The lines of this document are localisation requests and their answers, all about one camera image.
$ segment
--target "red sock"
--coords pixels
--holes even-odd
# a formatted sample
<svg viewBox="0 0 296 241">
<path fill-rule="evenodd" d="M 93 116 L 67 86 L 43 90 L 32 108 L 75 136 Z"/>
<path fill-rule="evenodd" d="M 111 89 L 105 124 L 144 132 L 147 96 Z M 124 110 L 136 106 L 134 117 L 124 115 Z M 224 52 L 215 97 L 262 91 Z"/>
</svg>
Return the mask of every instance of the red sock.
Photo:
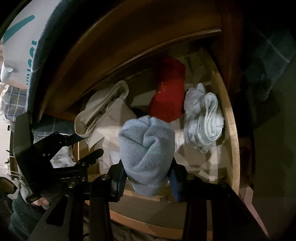
<svg viewBox="0 0 296 241">
<path fill-rule="evenodd" d="M 167 123 L 182 115 L 184 105 L 185 65 L 174 58 L 160 62 L 158 88 L 149 103 L 148 114 Z"/>
</svg>

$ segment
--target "dark green towel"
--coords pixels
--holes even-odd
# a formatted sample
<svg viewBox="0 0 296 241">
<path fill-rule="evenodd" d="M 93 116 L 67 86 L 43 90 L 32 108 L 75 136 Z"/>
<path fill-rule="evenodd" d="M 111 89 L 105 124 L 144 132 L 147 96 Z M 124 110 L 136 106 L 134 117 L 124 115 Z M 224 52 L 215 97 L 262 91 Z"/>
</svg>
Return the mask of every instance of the dark green towel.
<svg viewBox="0 0 296 241">
<path fill-rule="evenodd" d="M 12 202 L 13 214 L 9 230 L 21 241 L 27 241 L 33 229 L 42 218 L 45 210 L 40 206 L 26 203 L 20 192 Z"/>
</svg>

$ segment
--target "wall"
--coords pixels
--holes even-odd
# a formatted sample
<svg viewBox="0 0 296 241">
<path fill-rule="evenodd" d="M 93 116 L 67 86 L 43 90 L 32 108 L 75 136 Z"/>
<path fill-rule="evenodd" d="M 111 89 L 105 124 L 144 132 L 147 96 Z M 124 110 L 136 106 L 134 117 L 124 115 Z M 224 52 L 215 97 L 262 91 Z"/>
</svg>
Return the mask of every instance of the wall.
<svg viewBox="0 0 296 241">
<path fill-rule="evenodd" d="M 253 206 L 272 240 L 296 214 L 296 57 L 257 104 Z"/>
<path fill-rule="evenodd" d="M 3 121 L 3 116 L 0 116 L 0 176 L 7 176 L 6 164 L 9 153 L 10 131 L 7 131 L 8 124 Z"/>
</svg>

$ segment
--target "knit hat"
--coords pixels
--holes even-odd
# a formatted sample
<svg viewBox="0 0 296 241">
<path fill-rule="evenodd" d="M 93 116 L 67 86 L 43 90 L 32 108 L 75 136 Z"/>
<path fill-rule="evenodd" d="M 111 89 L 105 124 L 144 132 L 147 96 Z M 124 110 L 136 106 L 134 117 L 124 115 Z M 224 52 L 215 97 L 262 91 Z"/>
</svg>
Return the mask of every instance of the knit hat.
<svg viewBox="0 0 296 241">
<path fill-rule="evenodd" d="M 119 132 L 120 157 L 134 190 L 156 195 L 168 182 L 175 132 L 166 122 L 143 116 L 125 122 Z"/>
</svg>

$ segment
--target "screw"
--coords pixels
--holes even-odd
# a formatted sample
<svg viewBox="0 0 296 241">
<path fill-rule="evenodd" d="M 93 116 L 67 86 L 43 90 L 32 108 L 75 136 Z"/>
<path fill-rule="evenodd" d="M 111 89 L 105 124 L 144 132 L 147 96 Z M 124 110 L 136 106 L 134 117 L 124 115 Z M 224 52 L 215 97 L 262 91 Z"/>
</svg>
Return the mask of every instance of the screw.
<svg viewBox="0 0 296 241">
<path fill-rule="evenodd" d="M 76 187 L 76 182 L 73 182 L 73 181 L 72 181 L 72 182 L 69 182 L 69 183 L 68 183 L 68 187 L 69 187 L 69 188 L 74 188 L 74 187 Z"/>
<path fill-rule="evenodd" d="M 186 176 L 186 178 L 188 180 L 193 180 L 195 178 L 195 176 L 192 173 L 188 173 L 187 176 Z"/>
<path fill-rule="evenodd" d="M 108 174 L 103 174 L 102 176 L 101 176 L 101 179 L 102 180 L 108 180 L 109 179 L 109 175 Z"/>
</svg>

